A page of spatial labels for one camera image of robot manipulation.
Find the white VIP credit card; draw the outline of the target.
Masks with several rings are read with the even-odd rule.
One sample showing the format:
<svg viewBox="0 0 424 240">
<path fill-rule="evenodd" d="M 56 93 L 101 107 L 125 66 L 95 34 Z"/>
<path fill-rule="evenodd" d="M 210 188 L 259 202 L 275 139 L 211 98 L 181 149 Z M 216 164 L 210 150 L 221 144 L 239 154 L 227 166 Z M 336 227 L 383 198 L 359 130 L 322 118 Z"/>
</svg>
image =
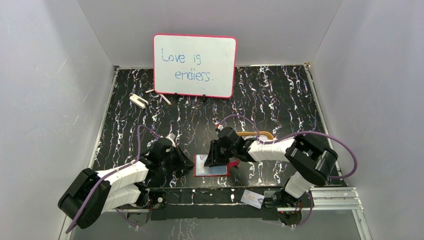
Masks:
<svg viewBox="0 0 424 240">
<path fill-rule="evenodd" d="M 194 157 L 195 160 L 195 169 L 194 169 L 194 175 L 196 177 L 200 176 L 211 176 L 212 170 L 210 167 L 205 166 L 205 162 L 207 160 L 208 155 L 207 154 L 197 154 Z"/>
</svg>

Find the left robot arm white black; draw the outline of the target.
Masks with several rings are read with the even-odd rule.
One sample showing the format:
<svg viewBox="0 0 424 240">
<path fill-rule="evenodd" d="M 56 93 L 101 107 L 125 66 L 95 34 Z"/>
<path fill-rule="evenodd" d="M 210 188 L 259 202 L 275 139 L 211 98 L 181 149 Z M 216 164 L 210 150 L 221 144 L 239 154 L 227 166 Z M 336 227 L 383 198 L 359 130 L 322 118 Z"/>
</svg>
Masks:
<svg viewBox="0 0 424 240">
<path fill-rule="evenodd" d="M 108 170 L 83 169 L 58 201 L 58 208 L 70 219 L 70 228 L 90 227 L 101 214 L 123 205 L 144 208 L 149 194 L 141 185 L 152 183 L 159 173 L 190 170 L 194 163 L 169 137 L 158 138 L 136 159 Z"/>
</svg>

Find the red leather card holder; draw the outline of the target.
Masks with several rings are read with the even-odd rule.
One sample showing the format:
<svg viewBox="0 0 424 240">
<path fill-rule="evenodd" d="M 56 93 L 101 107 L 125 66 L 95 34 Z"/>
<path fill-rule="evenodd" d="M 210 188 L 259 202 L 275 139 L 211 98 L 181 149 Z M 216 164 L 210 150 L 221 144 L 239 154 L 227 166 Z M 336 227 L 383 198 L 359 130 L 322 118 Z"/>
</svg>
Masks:
<svg viewBox="0 0 424 240">
<path fill-rule="evenodd" d="M 230 168 L 237 167 L 241 162 L 239 159 L 231 158 L 230 162 L 227 165 L 210 167 L 212 175 L 210 175 L 210 176 L 195 176 L 195 174 L 194 174 L 195 156 L 196 156 L 196 154 L 194 155 L 194 168 L 193 168 L 193 176 L 195 178 L 199 178 L 199 177 L 228 177 L 231 174 Z"/>
</svg>

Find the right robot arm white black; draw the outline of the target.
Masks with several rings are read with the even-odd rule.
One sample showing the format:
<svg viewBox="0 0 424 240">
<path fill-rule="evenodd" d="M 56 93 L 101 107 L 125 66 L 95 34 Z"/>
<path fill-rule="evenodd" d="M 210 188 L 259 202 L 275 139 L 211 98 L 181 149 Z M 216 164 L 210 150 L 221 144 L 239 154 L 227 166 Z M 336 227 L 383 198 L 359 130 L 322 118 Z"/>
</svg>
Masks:
<svg viewBox="0 0 424 240">
<path fill-rule="evenodd" d="M 301 133 L 284 140 L 244 138 L 231 127 L 218 132 L 210 142 L 205 167 L 225 166 L 231 158 L 242 162 L 289 162 L 296 170 L 279 193 L 265 196 L 266 205 L 295 207 L 302 195 L 315 186 L 324 186 L 338 159 L 338 154 L 314 136 Z"/>
</svg>

